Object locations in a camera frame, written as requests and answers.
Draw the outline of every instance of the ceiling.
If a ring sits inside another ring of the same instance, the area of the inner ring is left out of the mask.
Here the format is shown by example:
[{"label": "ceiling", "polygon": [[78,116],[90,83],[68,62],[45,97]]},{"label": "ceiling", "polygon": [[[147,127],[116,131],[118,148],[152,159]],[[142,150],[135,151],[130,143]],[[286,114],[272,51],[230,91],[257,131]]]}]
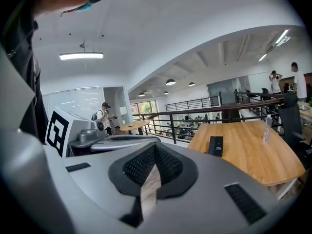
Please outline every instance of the ceiling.
[{"label": "ceiling", "polygon": [[[266,53],[266,50],[272,44],[274,45],[284,30],[284,27],[274,27],[274,29],[269,26],[262,27],[247,35],[237,33],[238,36],[232,36],[227,40],[210,44],[208,48],[189,54],[173,66],[154,74],[153,77],[131,91],[129,98],[130,100],[156,98],[163,96],[164,91],[169,93],[177,92],[188,88],[190,82],[196,83],[197,80],[194,80],[194,78],[197,74],[214,75],[213,71],[220,67],[230,69],[234,64],[237,65],[237,62],[242,63],[242,65],[244,63],[257,64],[260,57]],[[298,28],[289,30],[287,36],[291,37],[291,39],[280,47],[273,49],[272,53],[280,55],[284,50],[284,45],[296,44],[299,40],[308,37],[304,30]],[[173,78],[177,83],[166,86],[165,83],[168,78]],[[146,96],[138,97],[138,94],[142,91],[147,91]]]},{"label": "ceiling", "polygon": [[[49,14],[38,18],[34,53],[41,82],[72,75],[127,72],[128,59],[142,32],[159,20],[165,8],[179,0],[102,0],[90,10]],[[59,54],[103,52],[98,60],[60,61]]]}]

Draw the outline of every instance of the white shirt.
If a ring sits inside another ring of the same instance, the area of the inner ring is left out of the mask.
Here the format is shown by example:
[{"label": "white shirt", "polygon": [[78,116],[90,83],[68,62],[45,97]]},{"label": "white shirt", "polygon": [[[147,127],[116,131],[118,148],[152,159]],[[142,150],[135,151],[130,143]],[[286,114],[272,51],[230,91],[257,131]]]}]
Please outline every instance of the white shirt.
[{"label": "white shirt", "polygon": [[104,117],[100,121],[103,123],[104,129],[106,129],[106,128],[110,127],[107,110],[98,110],[97,118],[100,119],[102,116],[104,116]]},{"label": "white shirt", "polygon": [[280,80],[281,80],[280,77],[278,77],[278,79],[272,77],[272,80],[271,80],[271,82],[272,82],[272,93],[281,92],[281,89],[279,87],[279,81]]},{"label": "white shirt", "polygon": [[294,82],[297,84],[297,97],[306,98],[307,97],[306,79],[304,78],[304,75],[300,70],[295,72]]}]

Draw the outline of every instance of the black phone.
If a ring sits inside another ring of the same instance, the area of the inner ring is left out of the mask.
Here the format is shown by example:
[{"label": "black phone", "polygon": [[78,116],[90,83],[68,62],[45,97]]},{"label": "black phone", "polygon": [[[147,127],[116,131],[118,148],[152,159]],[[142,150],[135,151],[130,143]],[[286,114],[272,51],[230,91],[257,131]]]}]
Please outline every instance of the black phone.
[{"label": "black phone", "polygon": [[222,157],[223,155],[223,136],[210,136],[208,154]]}]

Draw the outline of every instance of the wooden table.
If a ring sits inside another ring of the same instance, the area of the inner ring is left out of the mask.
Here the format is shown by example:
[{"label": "wooden table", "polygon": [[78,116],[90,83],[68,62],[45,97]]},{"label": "wooden table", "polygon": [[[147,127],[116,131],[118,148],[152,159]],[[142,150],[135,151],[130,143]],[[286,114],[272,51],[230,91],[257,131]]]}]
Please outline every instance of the wooden table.
[{"label": "wooden table", "polygon": [[301,102],[301,101],[298,101],[298,105],[299,105],[299,109],[301,108],[301,105],[304,105],[306,107],[309,108],[309,110],[300,110],[300,117],[308,120],[308,121],[312,121],[312,114],[311,114],[311,111],[310,111],[310,105],[306,102]]},{"label": "wooden table", "polygon": [[122,131],[129,131],[129,133],[131,134],[131,130],[137,129],[138,133],[140,135],[143,135],[142,127],[147,125],[147,124],[149,124],[149,123],[150,123],[150,121],[148,119],[138,120],[138,121],[134,121],[132,123],[129,123],[127,125],[121,126],[120,130],[122,130]]},{"label": "wooden table", "polygon": [[285,183],[278,192],[280,199],[305,169],[286,142],[271,131],[263,140],[266,125],[262,120],[201,124],[188,148],[205,153],[210,136],[223,136],[222,159],[238,167],[266,186]]}]

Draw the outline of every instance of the potted plant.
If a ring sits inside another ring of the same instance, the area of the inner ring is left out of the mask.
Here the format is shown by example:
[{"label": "potted plant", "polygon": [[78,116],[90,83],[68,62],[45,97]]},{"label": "potted plant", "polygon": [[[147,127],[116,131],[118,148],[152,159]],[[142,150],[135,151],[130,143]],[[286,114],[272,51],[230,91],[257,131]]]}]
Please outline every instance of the potted plant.
[{"label": "potted plant", "polygon": [[309,101],[309,105],[310,105],[310,113],[312,114],[312,100]]}]

